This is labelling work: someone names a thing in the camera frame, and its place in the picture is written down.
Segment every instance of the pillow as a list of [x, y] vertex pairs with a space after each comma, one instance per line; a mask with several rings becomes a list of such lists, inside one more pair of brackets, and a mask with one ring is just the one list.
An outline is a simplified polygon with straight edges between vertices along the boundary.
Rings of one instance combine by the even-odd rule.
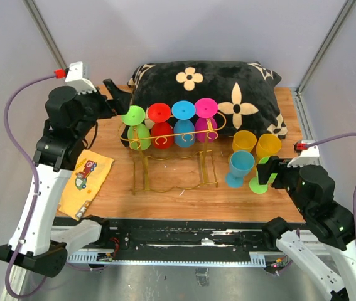
[[[272, 133], [284, 139], [287, 128], [274, 94], [280, 80], [276, 72], [259, 62], [176, 61], [140, 66], [128, 85], [133, 87], [132, 104], [142, 107], [146, 113], [157, 102], [172, 107], [180, 100], [195, 103], [210, 97], [227, 119], [219, 134], [232, 136], [239, 130], [249, 130], [257, 137]], [[223, 118], [219, 115], [214, 118], [220, 127]], [[176, 119], [168, 122], [174, 126]], [[153, 125], [150, 120], [145, 124], [148, 128]]]

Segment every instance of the wooden tabletop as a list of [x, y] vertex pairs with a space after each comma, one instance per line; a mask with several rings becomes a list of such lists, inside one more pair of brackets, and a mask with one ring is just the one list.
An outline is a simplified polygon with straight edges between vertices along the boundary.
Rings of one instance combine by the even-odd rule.
[[[101, 92], [107, 94], [104, 87]], [[289, 88], [278, 87], [275, 90], [278, 105], [288, 127], [286, 139], [278, 155], [294, 157], [293, 144], [301, 140], [301, 131], [296, 116], [291, 91]], [[121, 124], [120, 117], [99, 121], [99, 133], [92, 151], [115, 159], [105, 183], [92, 202], [86, 215], [92, 214], [107, 218], [150, 218], [150, 219], [195, 219], [210, 221], [269, 221], [281, 216], [288, 222], [303, 222], [285, 191], [269, 188], [265, 194], [254, 194], [248, 186], [255, 176], [252, 171], [245, 178], [245, 186], [232, 189], [225, 183], [225, 175], [229, 171], [228, 156], [232, 151], [232, 138], [219, 137], [209, 144], [213, 150], [218, 188], [200, 186], [190, 191], [173, 189], [167, 193], [152, 191], [138, 192], [132, 195], [133, 161], [138, 152], [125, 148], [118, 137], [117, 129]], [[188, 151], [200, 151], [202, 144], [196, 142], [193, 147], [182, 149], [173, 146], [168, 150], [155, 150], [150, 147], [147, 155], [175, 154], [183, 156]], [[149, 176], [151, 185], [158, 189], [170, 186], [192, 186], [199, 182], [199, 163], [193, 159], [174, 159], [168, 161], [151, 161]]]

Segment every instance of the gold wire frame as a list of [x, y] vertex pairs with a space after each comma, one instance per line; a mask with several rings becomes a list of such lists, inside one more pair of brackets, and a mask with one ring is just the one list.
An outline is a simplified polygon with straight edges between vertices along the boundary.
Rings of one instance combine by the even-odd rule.
[[[207, 150], [208, 147], [208, 140], [211, 139], [211, 137], [209, 136], [211, 133], [214, 133], [215, 139], [218, 138], [218, 130], [221, 130], [222, 128], [225, 127], [225, 125], [227, 124], [227, 119], [225, 118], [225, 116], [220, 113], [217, 112], [219, 115], [222, 116], [223, 120], [224, 120], [224, 124], [217, 128], [217, 129], [213, 129], [212, 127], [212, 123], [211, 123], [211, 119], [210, 118], [206, 118], [207, 121], [207, 130], [198, 130], [198, 131], [194, 131], [194, 132], [185, 132], [185, 133], [180, 133], [180, 134], [170, 134], [170, 135], [161, 135], [161, 136], [151, 136], [151, 137], [146, 137], [146, 138], [139, 138], [138, 137], [138, 133], [137, 133], [137, 126], [133, 126], [133, 139], [125, 139], [123, 138], [119, 133], [121, 131], [121, 127], [124, 125], [123, 123], [119, 126], [117, 133], [119, 135], [119, 137], [121, 138], [121, 140], [123, 141], [127, 141], [129, 143], [130, 148], [132, 149], [132, 144], [136, 143], [137, 149], [138, 149], [138, 153], [139, 153], [139, 159], [141, 161], [141, 164], [143, 166], [143, 179], [144, 179], [144, 187], [142, 189], [137, 189], [136, 188], [136, 157], [133, 157], [133, 195], [135, 195], [136, 192], [139, 191], [154, 191], [157, 193], [165, 193], [168, 191], [171, 191], [174, 188], [177, 189], [182, 189], [182, 190], [191, 190], [191, 189], [196, 189], [200, 186], [204, 186], [204, 185], [212, 185], [214, 184], [215, 187], [218, 187], [218, 182], [217, 182], [217, 174], [215, 172], [215, 164], [214, 164], [214, 158], [213, 158], [213, 151], [212, 150]], [[147, 139], [155, 139], [155, 143], [157, 145], [159, 145], [159, 139], [160, 138], [164, 138], [163, 144], [165, 144], [167, 142], [167, 137], [174, 137], [174, 136], [182, 136], [182, 140], [183, 141], [187, 141], [185, 136], [189, 135], [190, 136], [190, 141], [193, 141], [193, 139], [195, 139], [195, 134], [200, 134], [200, 133], [205, 133], [206, 134], [206, 139], [205, 142], [203, 143], [203, 150], [198, 151], [190, 156], [186, 156], [186, 157], [176, 157], [176, 156], [171, 156], [171, 157], [167, 157], [167, 158], [157, 158], [157, 157], [153, 157], [153, 156], [145, 156], [143, 154], [143, 150], [141, 149], [141, 140], [147, 140]], [[213, 175], [214, 175], [214, 180], [209, 180], [208, 178], [208, 173], [207, 173], [207, 166], [206, 166], [206, 158], [207, 158], [207, 154], [210, 155], [211, 158], [211, 163], [212, 163], [212, 169], [213, 169]], [[152, 159], [152, 160], [157, 160], [157, 161], [164, 161], [164, 160], [168, 160], [168, 159], [190, 159], [193, 158], [195, 156], [199, 156], [200, 158], [200, 169], [201, 169], [201, 180], [200, 183], [194, 185], [194, 186], [190, 186], [190, 187], [181, 187], [181, 186], [172, 186], [168, 189], [153, 189], [150, 185], [150, 178], [148, 176], [148, 160]]]

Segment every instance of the cartoon car print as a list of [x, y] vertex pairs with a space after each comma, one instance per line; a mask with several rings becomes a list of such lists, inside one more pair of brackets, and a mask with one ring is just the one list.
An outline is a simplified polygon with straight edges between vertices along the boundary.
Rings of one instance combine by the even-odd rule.
[[87, 178], [96, 167], [96, 162], [88, 160], [84, 165], [84, 169], [76, 173], [75, 185], [78, 190], [82, 190], [87, 187]]

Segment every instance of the yellow towel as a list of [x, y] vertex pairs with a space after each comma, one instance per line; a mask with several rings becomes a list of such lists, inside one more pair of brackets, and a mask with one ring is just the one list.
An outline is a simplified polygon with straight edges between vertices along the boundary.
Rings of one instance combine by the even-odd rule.
[[77, 221], [99, 192], [115, 160], [83, 150], [63, 190], [58, 210]]

